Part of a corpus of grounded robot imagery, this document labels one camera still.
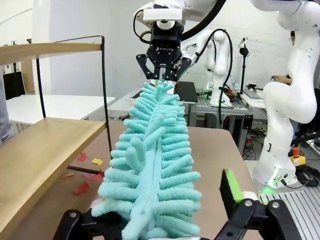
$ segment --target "gray sleeve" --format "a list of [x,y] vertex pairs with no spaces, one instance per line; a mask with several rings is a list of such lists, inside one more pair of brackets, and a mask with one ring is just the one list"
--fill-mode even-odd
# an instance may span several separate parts
[[6,92],[4,78],[2,75],[2,67],[0,66],[0,144],[14,136],[14,130],[9,122]]

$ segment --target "wooden shelf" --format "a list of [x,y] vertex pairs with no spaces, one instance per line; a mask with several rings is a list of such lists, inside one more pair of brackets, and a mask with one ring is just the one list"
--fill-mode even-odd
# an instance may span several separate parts
[[47,58],[67,53],[101,51],[96,43],[32,43],[0,47],[0,66],[26,59]]
[[0,147],[0,239],[105,128],[105,122],[45,118]]

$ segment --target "paper scrap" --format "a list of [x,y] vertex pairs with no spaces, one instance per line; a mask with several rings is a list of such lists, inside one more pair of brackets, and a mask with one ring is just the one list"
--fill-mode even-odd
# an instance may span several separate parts
[[70,173],[70,174],[67,174],[65,176],[62,176],[61,178],[62,179],[66,179],[66,178],[70,178],[70,177],[73,177],[75,174],[74,173]]
[[104,161],[99,158],[94,158],[91,162],[100,166]]
[[86,181],[84,181],[79,188],[73,190],[73,193],[76,195],[80,195],[88,191],[89,188],[90,188],[89,184]]
[[95,176],[95,174],[85,172],[84,174],[82,174],[82,176],[84,176],[84,177],[87,178],[87,179],[91,179],[92,177]]
[[86,160],[87,158],[87,154],[85,152],[82,152],[78,157],[78,161],[83,162],[84,160]]
[[99,174],[95,174],[95,175],[91,178],[91,181],[92,181],[92,182],[95,182],[95,183],[102,182],[102,180],[104,179],[104,176],[105,176],[105,173],[104,173],[103,171],[101,171],[101,169],[100,169]]

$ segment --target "green strip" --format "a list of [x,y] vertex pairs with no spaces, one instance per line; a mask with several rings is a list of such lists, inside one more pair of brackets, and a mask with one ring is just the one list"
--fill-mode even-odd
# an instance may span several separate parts
[[243,199],[245,199],[245,196],[244,196],[243,192],[241,191],[241,188],[240,188],[239,183],[236,179],[234,171],[232,171],[231,169],[226,169],[225,173],[226,173],[226,178],[228,179],[228,183],[229,183],[229,186],[231,189],[233,199],[238,204]]

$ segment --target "teal plush object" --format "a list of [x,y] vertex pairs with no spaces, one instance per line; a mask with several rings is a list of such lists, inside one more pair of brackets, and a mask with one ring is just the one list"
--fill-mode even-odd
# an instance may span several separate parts
[[157,88],[145,83],[124,121],[113,159],[105,171],[94,217],[117,212],[127,220],[123,240],[198,236],[193,214],[201,207],[201,193],[193,182],[200,174],[194,163],[185,108],[178,95],[168,95],[167,82]]

